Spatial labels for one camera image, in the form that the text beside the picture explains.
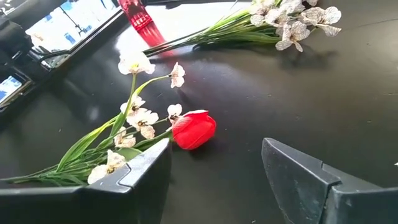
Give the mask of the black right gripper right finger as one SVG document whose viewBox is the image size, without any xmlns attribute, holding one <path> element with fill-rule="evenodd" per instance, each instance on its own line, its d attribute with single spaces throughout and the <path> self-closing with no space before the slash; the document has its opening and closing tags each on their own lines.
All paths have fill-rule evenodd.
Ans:
<svg viewBox="0 0 398 224">
<path fill-rule="evenodd" d="M 382 188 L 272 138 L 267 179 L 286 224 L 398 224 L 398 187 Z"/>
</svg>

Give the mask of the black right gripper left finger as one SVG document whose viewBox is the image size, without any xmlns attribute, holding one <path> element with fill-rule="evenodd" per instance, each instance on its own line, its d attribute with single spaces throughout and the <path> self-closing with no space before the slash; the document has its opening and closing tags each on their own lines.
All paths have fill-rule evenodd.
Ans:
<svg viewBox="0 0 398 224">
<path fill-rule="evenodd" d="M 165 138 L 91 185 L 0 189 L 0 224 L 160 224 L 171 165 Z"/>
</svg>

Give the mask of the red artificial tulip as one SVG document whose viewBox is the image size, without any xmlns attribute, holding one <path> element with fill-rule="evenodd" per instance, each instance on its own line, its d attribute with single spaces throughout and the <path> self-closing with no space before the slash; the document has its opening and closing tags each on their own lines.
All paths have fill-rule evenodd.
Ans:
<svg viewBox="0 0 398 224">
<path fill-rule="evenodd" d="M 180 105 L 167 108 L 172 139 L 184 150 L 194 150 L 210 140 L 216 131 L 216 121 L 207 110 L 189 111 L 181 115 Z"/>
</svg>

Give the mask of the red ribbed glass vase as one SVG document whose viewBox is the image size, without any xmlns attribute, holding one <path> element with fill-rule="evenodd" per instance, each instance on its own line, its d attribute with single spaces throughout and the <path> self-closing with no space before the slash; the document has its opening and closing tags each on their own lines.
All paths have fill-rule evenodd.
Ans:
<svg viewBox="0 0 398 224">
<path fill-rule="evenodd" d="M 130 24 L 149 47 L 166 42 L 141 0 L 118 0 Z"/>
</svg>

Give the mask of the black aluminium table frame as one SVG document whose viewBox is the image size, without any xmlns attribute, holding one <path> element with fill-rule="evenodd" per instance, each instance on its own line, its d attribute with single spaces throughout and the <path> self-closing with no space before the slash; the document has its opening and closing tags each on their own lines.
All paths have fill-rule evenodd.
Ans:
<svg viewBox="0 0 398 224">
<path fill-rule="evenodd" d="M 11 62 L 0 66 L 4 71 L 24 75 L 31 81 L 30 90 L 18 91 L 16 100 L 5 107 L 0 106 L 0 126 L 18 119 L 24 112 L 44 113 L 37 108 L 37 102 L 46 93 L 56 97 L 51 112 L 60 106 L 71 106 L 73 111 L 82 114 L 93 106 L 88 93 L 88 82 L 70 81 L 70 75 L 76 75 L 78 67 L 90 63 L 94 54 L 121 33 L 126 25 L 122 12 L 117 10 L 108 20 L 92 31 L 85 39 L 76 43 L 70 50 L 52 52 L 34 58 L 32 48 L 26 54 L 18 53 Z"/>
</svg>

